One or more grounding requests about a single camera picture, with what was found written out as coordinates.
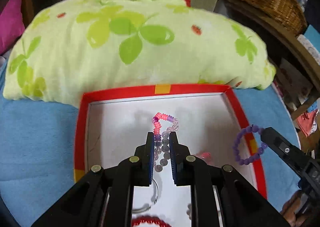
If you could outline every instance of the wicker basket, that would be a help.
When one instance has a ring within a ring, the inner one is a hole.
[[[242,0],[261,9],[281,23],[288,31],[299,35],[307,27],[303,11],[297,0]]]

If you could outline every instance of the patterned fabric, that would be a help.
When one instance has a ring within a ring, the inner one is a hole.
[[[41,11],[9,58],[3,95],[79,106],[84,92],[151,84],[265,89],[265,43],[184,0],[67,0]]]

